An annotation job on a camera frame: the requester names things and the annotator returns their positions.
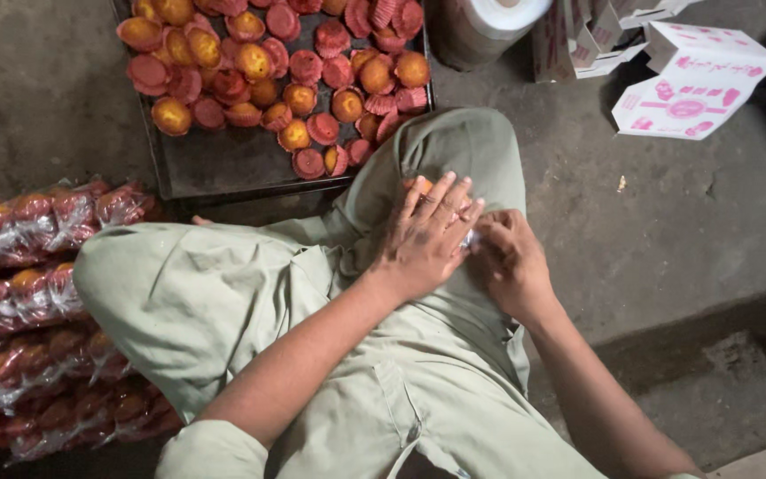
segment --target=light green trousers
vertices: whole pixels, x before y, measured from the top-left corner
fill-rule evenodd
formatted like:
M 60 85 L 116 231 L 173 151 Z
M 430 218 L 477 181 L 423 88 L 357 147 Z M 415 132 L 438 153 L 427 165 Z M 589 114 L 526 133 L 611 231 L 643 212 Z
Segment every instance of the light green trousers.
M 82 248 L 75 284 L 96 321 L 187 423 L 256 354 L 370 264 L 401 179 L 421 174 L 436 180 L 449 169 L 472 177 L 470 195 L 483 197 L 488 210 L 525 212 L 510 123 L 495 110 L 455 109 L 403 125 L 322 217 L 264 228 L 110 228 Z M 461 267 L 369 337 L 376 345 L 384 338 L 403 354 L 465 357 L 496 382 L 524 393 L 528 360 L 522 332 L 511 341 L 507 321 Z M 361 344 L 352 354 L 378 349 Z

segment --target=man's right hand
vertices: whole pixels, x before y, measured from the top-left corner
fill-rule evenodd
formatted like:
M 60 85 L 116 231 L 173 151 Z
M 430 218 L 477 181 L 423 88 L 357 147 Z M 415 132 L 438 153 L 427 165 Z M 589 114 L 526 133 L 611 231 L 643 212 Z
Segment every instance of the man's right hand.
M 475 225 L 475 263 L 489 296 L 526 328 L 555 315 L 561 305 L 549 280 L 546 254 L 518 210 L 490 212 Z

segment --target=light green shalwar kameez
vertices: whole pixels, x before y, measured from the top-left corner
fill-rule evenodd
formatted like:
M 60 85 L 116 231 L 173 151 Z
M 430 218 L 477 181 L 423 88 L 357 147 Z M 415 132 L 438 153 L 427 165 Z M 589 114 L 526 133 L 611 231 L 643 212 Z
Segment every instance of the light green shalwar kameez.
M 395 477 L 412 452 L 459 477 L 602 477 L 528 404 L 523 332 L 511 340 L 509 317 L 464 267 L 382 321 L 270 452 L 229 422 L 191 424 L 369 265 L 402 178 L 449 169 L 472 177 L 471 196 L 488 210 L 525 212 L 510 123 L 456 109 L 401 127 L 322 217 L 138 224 L 84 245 L 75 281 L 88 310 L 188 424 L 165 446 L 158 477 Z

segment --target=forearm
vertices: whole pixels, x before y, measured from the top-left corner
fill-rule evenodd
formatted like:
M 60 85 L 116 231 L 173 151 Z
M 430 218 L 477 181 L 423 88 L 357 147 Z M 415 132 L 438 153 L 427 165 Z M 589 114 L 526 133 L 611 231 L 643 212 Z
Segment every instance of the forearm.
M 361 276 L 250 361 L 197 420 L 227 420 L 271 447 L 341 358 L 399 306 L 380 289 Z
M 529 328 L 580 452 L 610 477 L 704 476 L 616 382 L 556 300 Z

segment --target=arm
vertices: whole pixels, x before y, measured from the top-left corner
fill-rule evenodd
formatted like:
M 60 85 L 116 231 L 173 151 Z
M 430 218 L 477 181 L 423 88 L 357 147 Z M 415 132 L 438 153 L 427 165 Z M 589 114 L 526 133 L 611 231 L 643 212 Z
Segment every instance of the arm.
M 471 186 L 441 179 L 419 203 L 419 177 L 395 211 L 379 256 L 359 279 L 320 311 L 268 346 L 200 413 L 222 419 L 266 448 L 315 395 L 327 375 L 391 311 L 441 285 L 465 254 L 459 245 L 480 216 L 475 201 L 450 224 Z
M 477 227 L 485 240 L 474 252 L 489 294 L 530 332 L 581 454 L 610 477 L 705 477 L 649 421 L 569 321 L 522 213 L 492 212 Z

